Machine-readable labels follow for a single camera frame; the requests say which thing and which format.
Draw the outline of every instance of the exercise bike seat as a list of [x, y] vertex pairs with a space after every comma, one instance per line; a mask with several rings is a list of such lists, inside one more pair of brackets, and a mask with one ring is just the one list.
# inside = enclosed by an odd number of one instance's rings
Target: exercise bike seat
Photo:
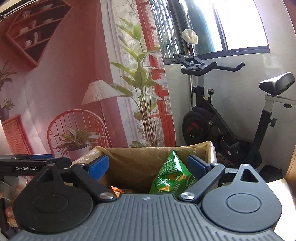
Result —
[[286, 91], [294, 82], [294, 75], [291, 72], [288, 72], [280, 76], [261, 81], [259, 88], [268, 94], [276, 96]]

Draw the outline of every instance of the white plant pot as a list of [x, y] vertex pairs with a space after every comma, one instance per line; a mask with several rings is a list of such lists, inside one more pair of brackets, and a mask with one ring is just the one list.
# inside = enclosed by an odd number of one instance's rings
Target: white plant pot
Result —
[[71, 161], [75, 161], [79, 157], [89, 152], [89, 146], [84, 147], [79, 150], [69, 151]]

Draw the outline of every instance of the gray ribbed surface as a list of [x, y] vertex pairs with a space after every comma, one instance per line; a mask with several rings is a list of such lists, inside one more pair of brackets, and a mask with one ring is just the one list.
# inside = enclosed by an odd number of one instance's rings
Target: gray ribbed surface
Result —
[[99, 205], [74, 230], [55, 235], [21, 231], [12, 241], [278, 241], [271, 230], [238, 235], [210, 225], [194, 204], [173, 195], [122, 194], [113, 203]]

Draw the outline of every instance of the chair backrest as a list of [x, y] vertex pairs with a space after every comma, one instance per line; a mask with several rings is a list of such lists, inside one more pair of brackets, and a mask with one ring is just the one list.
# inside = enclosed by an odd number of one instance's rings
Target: chair backrest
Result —
[[92, 147], [111, 147], [107, 128], [99, 116], [88, 110], [68, 110], [54, 118], [47, 129], [47, 141], [50, 151], [55, 157], [69, 156], [69, 153], [62, 155], [59, 150], [54, 150], [55, 147], [62, 144], [59, 136], [56, 135], [67, 134], [67, 127], [77, 130], [87, 128], [90, 131], [96, 132], [98, 135], [104, 136], [96, 139]]

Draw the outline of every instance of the pleated white lampshade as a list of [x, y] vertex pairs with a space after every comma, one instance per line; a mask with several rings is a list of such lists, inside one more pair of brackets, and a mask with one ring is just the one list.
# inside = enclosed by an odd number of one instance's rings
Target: pleated white lampshade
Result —
[[88, 104], [111, 97], [122, 95], [103, 80], [97, 80], [89, 84], [81, 104]]

